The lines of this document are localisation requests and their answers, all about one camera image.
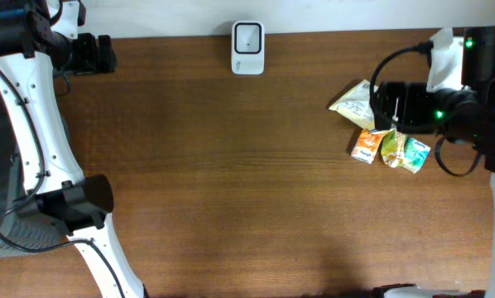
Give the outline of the green snack tube packet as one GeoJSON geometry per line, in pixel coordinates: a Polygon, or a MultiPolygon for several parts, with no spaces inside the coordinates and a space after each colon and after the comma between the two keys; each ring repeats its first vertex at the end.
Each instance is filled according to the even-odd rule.
{"type": "Polygon", "coordinates": [[[387,166],[391,168],[401,167],[407,139],[406,134],[397,130],[389,132],[382,139],[381,156],[387,166]]]}

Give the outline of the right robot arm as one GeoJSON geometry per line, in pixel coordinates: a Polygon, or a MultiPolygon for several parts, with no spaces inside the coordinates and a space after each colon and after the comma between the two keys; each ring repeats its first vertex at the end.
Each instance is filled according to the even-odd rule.
{"type": "Polygon", "coordinates": [[[428,41],[395,51],[372,73],[369,105],[380,130],[395,127],[407,134],[439,136],[434,155],[444,142],[469,144],[490,171],[494,224],[491,273],[485,290],[468,297],[495,297],[495,26],[464,29],[461,40],[444,28],[428,41]],[[430,67],[426,83],[383,82],[377,77],[399,55],[425,55],[430,67]]]}

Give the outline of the teal tissue pack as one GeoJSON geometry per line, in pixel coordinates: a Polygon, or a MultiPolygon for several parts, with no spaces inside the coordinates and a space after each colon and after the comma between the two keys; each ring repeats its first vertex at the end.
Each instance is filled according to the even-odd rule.
{"type": "Polygon", "coordinates": [[[425,143],[409,138],[404,148],[402,167],[416,174],[423,166],[429,152],[430,147],[425,143]]]}

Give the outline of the beige snack bag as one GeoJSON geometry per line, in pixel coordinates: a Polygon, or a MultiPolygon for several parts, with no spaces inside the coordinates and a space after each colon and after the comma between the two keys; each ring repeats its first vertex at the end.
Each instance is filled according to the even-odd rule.
{"type": "Polygon", "coordinates": [[[384,129],[375,127],[369,91],[370,82],[364,79],[332,103],[328,110],[339,113],[362,129],[373,133],[384,132],[384,129]]]}

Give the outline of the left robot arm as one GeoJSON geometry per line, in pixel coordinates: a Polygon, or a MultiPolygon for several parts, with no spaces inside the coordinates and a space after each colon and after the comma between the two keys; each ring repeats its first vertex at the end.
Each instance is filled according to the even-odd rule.
{"type": "Polygon", "coordinates": [[[111,38],[83,33],[80,1],[0,1],[0,258],[75,247],[105,297],[144,297],[113,225],[104,175],[70,148],[56,78],[110,74],[111,38]]]}

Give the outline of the orange small carton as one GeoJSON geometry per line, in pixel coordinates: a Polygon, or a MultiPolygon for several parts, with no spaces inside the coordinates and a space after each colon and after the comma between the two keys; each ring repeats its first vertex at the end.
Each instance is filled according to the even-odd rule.
{"type": "Polygon", "coordinates": [[[382,139],[388,134],[388,131],[367,130],[363,129],[350,153],[350,156],[356,160],[372,164],[382,139]]]}

